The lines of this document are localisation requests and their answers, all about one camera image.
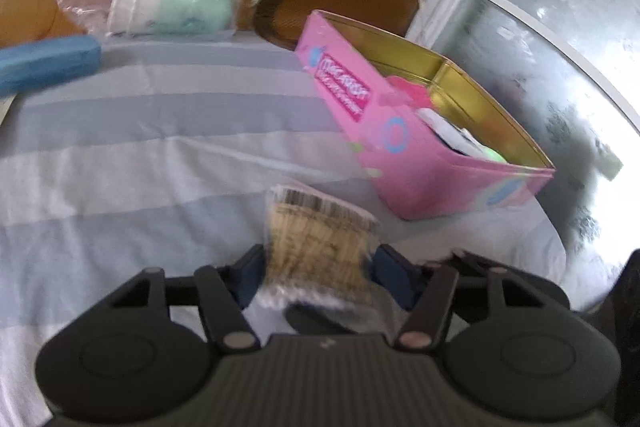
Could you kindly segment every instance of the striped fabric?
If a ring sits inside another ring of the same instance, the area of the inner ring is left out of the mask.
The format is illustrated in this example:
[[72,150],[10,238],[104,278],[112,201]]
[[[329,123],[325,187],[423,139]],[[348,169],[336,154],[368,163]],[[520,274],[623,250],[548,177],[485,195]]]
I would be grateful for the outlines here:
[[[48,412],[37,350],[145,266],[188,275],[262,240],[265,190],[298,180],[359,204],[411,259],[450,247],[559,282],[565,254],[539,205],[406,222],[366,174],[290,52],[257,37],[109,48],[103,71],[25,96],[0,128],[0,425]],[[263,341],[282,316],[246,311]],[[375,328],[399,314],[376,296]],[[194,323],[190,311],[175,317]]]

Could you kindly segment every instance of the pink tin box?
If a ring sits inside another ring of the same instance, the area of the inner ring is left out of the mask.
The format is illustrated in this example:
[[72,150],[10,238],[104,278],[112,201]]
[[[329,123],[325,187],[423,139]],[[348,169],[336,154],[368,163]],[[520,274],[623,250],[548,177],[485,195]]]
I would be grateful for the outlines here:
[[[529,134],[450,60],[373,26],[315,10],[296,55],[358,152],[380,197],[404,219],[524,203],[555,172]],[[424,85],[437,112],[509,163],[459,154],[385,77]]]

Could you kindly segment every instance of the barcode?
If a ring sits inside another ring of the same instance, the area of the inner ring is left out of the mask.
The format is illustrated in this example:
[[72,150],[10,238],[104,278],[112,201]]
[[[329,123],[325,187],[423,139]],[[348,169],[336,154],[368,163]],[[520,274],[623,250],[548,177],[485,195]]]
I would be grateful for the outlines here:
[[304,206],[323,216],[349,221],[363,230],[373,230],[377,224],[377,221],[372,216],[364,216],[355,208],[344,206],[338,201],[322,198],[309,192],[295,190],[295,188],[290,187],[277,187],[274,193],[279,203]]

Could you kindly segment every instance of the pink sticker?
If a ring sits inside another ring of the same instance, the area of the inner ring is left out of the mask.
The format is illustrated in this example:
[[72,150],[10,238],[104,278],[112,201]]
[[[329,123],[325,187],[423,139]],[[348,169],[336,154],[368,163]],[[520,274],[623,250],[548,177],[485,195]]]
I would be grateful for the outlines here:
[[351,118],[359,122],[371,98],[369,87],[327,53],[322,54],[315,77]]

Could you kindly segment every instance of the green and white cup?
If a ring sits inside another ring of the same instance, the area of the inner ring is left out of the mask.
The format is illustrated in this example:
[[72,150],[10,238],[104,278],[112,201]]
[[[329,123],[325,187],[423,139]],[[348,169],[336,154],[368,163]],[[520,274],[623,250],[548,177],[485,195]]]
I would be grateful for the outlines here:
[[110,34],[207,35],[229,29],[236,0],[112,0]]

